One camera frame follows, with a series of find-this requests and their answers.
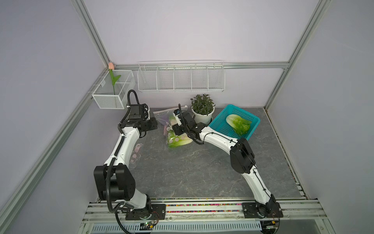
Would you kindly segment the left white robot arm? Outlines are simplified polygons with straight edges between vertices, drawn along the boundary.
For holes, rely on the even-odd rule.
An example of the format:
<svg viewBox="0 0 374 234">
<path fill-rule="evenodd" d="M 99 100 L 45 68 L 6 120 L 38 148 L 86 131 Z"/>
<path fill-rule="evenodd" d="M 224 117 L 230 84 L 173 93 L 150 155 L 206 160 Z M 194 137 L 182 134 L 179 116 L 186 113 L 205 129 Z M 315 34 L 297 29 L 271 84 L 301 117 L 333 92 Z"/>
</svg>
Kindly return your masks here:
<svg viewBox="0 0 374 234">
<path fill-rule="evenodd" d="M 153 214 L 151 199 L 136 189 L 130 172 L 132 152 L 140 138 L 157 129 L 147 104 L 127 99 L 127 112 L 117 125 L 119 139 L 109 158 L 94 169 L 94 180 L 100 200 L 107 202 L 110 213 L 129 212 L 131 219 L 147 219 Z"/>
</svg>

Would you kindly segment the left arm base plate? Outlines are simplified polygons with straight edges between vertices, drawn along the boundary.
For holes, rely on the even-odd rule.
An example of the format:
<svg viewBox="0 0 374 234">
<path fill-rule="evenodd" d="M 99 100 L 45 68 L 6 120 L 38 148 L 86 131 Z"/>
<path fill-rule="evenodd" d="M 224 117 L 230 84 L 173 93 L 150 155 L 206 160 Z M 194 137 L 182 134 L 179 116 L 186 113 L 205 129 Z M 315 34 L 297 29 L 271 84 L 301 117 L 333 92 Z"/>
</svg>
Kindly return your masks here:
<svg viewBox="0 0 374 234">
<path fill-rule="evenodd" d="M 126 214 L 126 220 L 164 220 L 166 216 L 165 204 L 151 204 L 143 209 L 134 209 Z"/>
</svg>

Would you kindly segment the clear pink-dotted zipper bag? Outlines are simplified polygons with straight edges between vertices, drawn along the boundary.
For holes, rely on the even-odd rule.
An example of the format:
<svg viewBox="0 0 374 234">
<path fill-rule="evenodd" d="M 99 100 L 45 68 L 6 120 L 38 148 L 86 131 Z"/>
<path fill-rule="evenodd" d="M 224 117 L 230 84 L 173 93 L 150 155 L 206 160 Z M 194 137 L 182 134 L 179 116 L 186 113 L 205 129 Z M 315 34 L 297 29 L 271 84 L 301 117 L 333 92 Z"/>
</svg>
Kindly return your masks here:
<svg viewBox="0 0 374 234">
<path fill-rule="evenodd" d="M 167 138 L 167 133 L 172 129 L 171 120 L 173 118 L 173 111 L 177 108 L 169 108 L 166 110 L 154 111 L 155 119 L 163 126 L 164 136 Z"/>
</svg>

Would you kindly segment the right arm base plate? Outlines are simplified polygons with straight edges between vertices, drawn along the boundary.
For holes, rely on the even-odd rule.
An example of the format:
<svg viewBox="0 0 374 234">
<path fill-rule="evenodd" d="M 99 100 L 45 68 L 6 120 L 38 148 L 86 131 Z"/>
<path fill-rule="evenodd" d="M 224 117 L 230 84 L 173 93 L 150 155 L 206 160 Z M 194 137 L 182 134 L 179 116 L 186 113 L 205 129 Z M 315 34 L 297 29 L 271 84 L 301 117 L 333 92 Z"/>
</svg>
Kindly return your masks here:
<svg viewBox="0 0 374 234">
<path fill-rule="evenodd" d="M 268 203 L 258 202 L 242 203 L 243 214 L 245 218 L 282 218 L 283 212 L 279 203 L 270 200 Z"/>
</svg>

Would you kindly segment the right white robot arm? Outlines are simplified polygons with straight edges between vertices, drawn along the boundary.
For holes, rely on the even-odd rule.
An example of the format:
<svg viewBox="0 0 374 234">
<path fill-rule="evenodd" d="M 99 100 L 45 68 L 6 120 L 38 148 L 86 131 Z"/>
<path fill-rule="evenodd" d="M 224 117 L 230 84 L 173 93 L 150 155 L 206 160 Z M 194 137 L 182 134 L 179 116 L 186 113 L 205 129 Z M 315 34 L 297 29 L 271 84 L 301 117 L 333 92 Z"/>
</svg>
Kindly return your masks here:
<svg viewBox="0 0 374 234">
<path fill-rule="evenodd" d="M 235 133 L 226 119 L 231 114 L 236 114 L 250 121 L 253 126 L 244 134 Z M 255 155 L 248 143 L 260 119 L 253 114 L 229 104 L 209 125 L 197 123 L 191 114 L 178 108 L 173 111 L 177 123 L 172 125 L 176 135 L 186 134 L 197 144 L 210 143 L 230 156 L 230 163 L 237 173 L 241 174 L 249 185 L 253 202 L 242 203 L 245 218 L 282 218 L 280 204 L 274 195 L 265 186 L 256 166 Z"/>
</svg>

